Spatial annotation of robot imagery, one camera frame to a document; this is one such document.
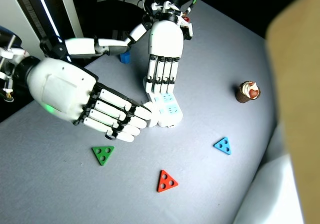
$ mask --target triangle with holes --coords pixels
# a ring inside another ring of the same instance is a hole
[[[101,166],[104,166],[109,159],[114,147],[94,147],[92,148]]]
[[[231,155],[231,149],[227,137],[223,138],[221,141],[214,144],[214,147],[228,155]]]
[[[161,170],[159,184],[158,184],[158,193],[166,191],[170,188],[178,186],[178,182],[173,179],[165,170]]]

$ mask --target white power strip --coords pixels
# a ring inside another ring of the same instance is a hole
[[[182,120],[184,115],[173,93],[151,92],[147,93],[147,96],[154,107],[154,110],[151,110],[152,119],[149,121],[149,127],[158,123],[160,127],[172,128]]]

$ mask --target blue triangular block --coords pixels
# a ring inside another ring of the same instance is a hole
[[[223,138],[221,141],[214,144],[214,147],[228,155],[231,155],[231,149],[227,137]]]

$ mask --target dark background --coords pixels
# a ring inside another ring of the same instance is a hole
[[[290,4],[293,0],[202,0],[206,2],[207,4],[211,5],[212,7],[216,8],[220,12],[226,14],[230,18],[234,19],[235,21],[239,22],[243,26],[247,27],[248,29],[252,30],[256,34],[260,35],[261,37],[265,38],[266,30],[270,22],[274,17],[276,17],[279,12],[281,12],[288,4]],[[117,17],[118,14],[121,14],[121,17],[123,17],[123,12],[120,13],[117,10],[114,9],[114,5],[111,5],[112,8],[110,8],[110,5],[108,3],[105,3],[105,8],[99,8],[98,10],[104,10],[103,13],[98,13],[97,15],[94,14],[93,10],[97,10],[94,8],[96,0],[74,0],[74,4],[77,10],[77,14],[79,16],[79,20],[81,23],[82,30],[84,32],[85,36],[92,36],[92,29],[96,29],[96,33],[100,33],[101,35],[104,35],[106,30],[106,25],[110,25],[110,28],[112,27],[111,20],[120,20],[119,17]],[[60,3],[61,6],[61,0],[50,0],[47,2],[47,5],[49,6],[49,10],[53,16],[53,19],[58,19],[60,22],[64,22],[62,20],[62,13],[59,11],[58,4]],[[36,7],[39,3],[35,1],[32,3],[35,10],[39,9],[39,7]],[[125,3],[123,5],[117,5],[121,10],[126,9]],[[132,20],[132,22],[135,20],[137,22],[137,14],[141,15],[141,9],[137,9],[136,11],[131,11],[129,9],[126,9],[125,17],[126,20]],[[60,14],[58,17],[54,17],[54,13]],[[98,22],[101,24],[100,26],[97,26],[96,24],[93,24],[95,22],[92,22],[92,20],[95,20],[97,18]],[[44,22],[41,22],[43,27],[45,28],[46,22],[45,18],[39,17],[39,20],[44,20]],[[128,23],[128,29],[130,29],[131,26],[135,26],[134,23]],[[89,63],[90,60],[87,61],[77,61],[77,63],[81,62],[83,65],[86,63]],[[14,103],[6,103],[0,98],[0,122],[3,121],[5,118],[9,117],[14,112],[18,111],[22,107],[24,107],[26,104],[28,104],[30,101],[32,101],[32,98],[26,91],[24,94],[22,93],[15,93],[14,95],[15,101]]]

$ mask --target green indicator light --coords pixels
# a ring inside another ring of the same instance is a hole
[[[45,110],[46,110],[47,112],[49,112],[49,113],[54,113],[54,112],[55,112],[55,109],[52,108],[52,107],[49,106],[49,105],[46,105],[44,108],[45,108]]]

